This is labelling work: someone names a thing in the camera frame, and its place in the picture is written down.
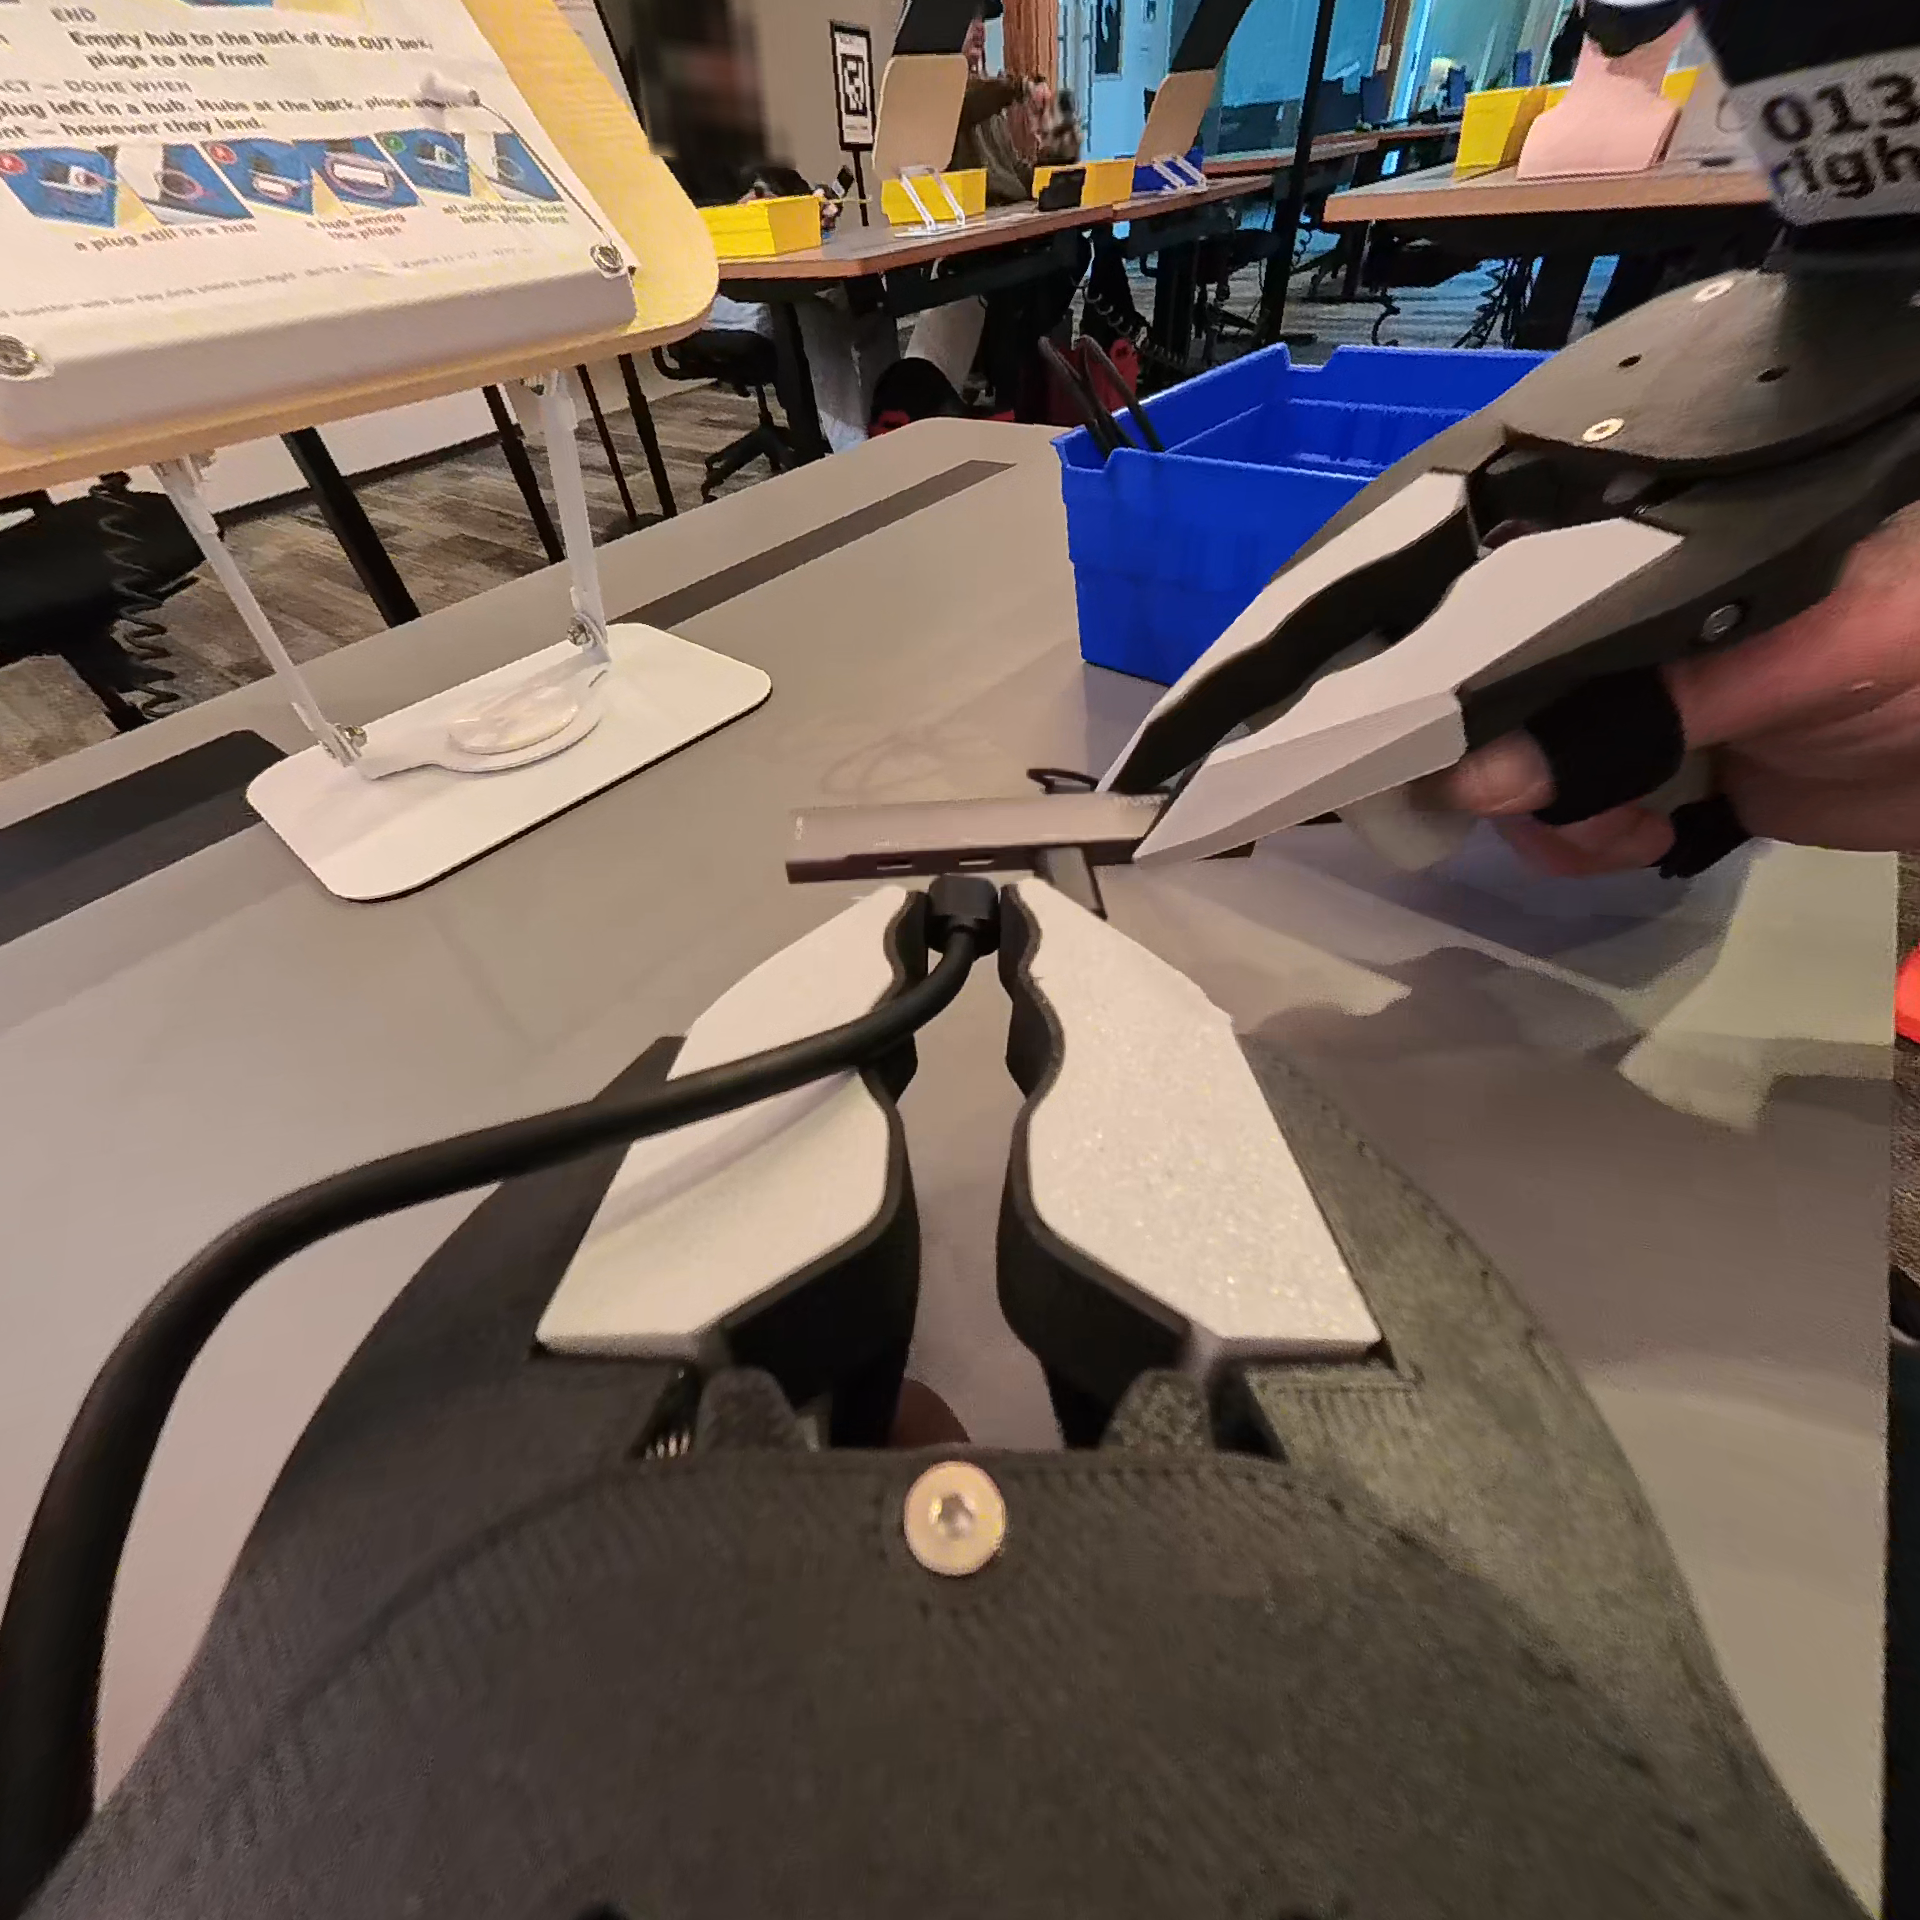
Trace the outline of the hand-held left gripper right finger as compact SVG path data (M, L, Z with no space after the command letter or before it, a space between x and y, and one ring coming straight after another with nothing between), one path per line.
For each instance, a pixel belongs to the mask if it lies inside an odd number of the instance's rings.
M999 890L1021 1092L996 1304L1053 1418L1147 1373L1369 1366L1380 1325L1234 1032L1185 970L1049 881Z

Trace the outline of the white stand base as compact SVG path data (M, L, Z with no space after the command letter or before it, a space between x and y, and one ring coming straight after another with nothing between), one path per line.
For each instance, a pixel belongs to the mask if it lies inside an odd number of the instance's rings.
M554 643L372 719L350 765L326 748L274 761L246 801L335 898L406 898L768 693L760 665L618 622L602 665Z

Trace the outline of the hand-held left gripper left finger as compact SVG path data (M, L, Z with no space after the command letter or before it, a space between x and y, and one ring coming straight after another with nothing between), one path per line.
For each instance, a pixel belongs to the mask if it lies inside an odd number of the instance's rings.
M689 1025L670 1082L856 1023L916 970L916 893L872 888ZM550 1354L717 1359L721 1337L880 1216L896 1127L856 1072L630 1142L538 1317Z

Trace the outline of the wooden workbench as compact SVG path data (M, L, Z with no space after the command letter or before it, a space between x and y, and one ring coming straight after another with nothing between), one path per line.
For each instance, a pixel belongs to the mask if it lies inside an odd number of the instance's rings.
M1530 351L1572 340L1601 258L1619 260L1595 307L1595 324L1610 324L1664 281L1758 265L1778 231L1772 198L1753 168L1678 161L1634 174L1558 180L1521 180L1515 168L1479 174L1431 168L1334 191L1324 226L1433 240L1475 260L1530 260L1530 294L1515 324L1515 346Z
M842 294L855 320L880 313L892 324L922 309L984 296L1058 274L1075 260L1075 238L1094 229L1127 229L1120 258L1189 251L1198 240L1224 231L1216 204L1261 195L1276 168L1207 170L1198 189L1127 195L1094 210L991 210L963 226L936 229L867 229L855 226L797 251L717 251L717 290L733 301L770 307L776 396L790 422L797 462L829 455L812 400L812 368L800 333L800 301Z

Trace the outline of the blue plastic bin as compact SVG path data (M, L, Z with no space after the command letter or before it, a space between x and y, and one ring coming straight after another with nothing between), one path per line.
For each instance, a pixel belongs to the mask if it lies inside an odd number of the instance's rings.
M1162 448L1053 442L1080 655L1178 681L1380 469L1542 362L1525 346L1261 346L1145 400Z

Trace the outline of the person's right hand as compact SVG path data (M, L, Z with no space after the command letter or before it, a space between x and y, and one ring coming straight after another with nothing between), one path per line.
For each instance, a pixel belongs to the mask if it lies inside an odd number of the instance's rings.
M1847 854L1920 845L1920 511L1904 508L1786 624L1664 669L1686 750L1743 834ZM1433 781L1433 801L1496 822L1546 875L1656 866L1675 823L1621 801L1546 823L1558 761L1513 731Z

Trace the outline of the dark USB hub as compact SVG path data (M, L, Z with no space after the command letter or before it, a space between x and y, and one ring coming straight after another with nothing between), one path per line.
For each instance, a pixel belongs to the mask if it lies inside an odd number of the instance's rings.
M1162 793L1094 787L1004 801L812 806L792 814L782 877L1084 875L1133 861L1162 808Z

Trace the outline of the yellow plastic object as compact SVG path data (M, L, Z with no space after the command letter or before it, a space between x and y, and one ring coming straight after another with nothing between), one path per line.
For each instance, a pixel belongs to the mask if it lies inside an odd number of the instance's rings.
M824 240L824 198L818 191L744 195L730 204L704 204L699 214L717 260L792 258Z

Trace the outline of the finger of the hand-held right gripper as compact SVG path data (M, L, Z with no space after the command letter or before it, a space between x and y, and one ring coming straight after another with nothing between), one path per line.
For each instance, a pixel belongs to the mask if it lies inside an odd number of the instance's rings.
M1133 861L1201 861L1320 814L1403 797L1562 693L1656 665L1656 643L1700 629L1686 548L1631 514L1479 545L1475 568L1402 655L1380 639L1346 645L1285 705L1150 787L1169 808Z
M1145 797L1198 771L1234 726L1285 705L1356 643L1380 639L1402 655L1475 561L1465 469L1372 482L1352 514L1332 520L1324 539L1305 545L1162 689L1094 787Z

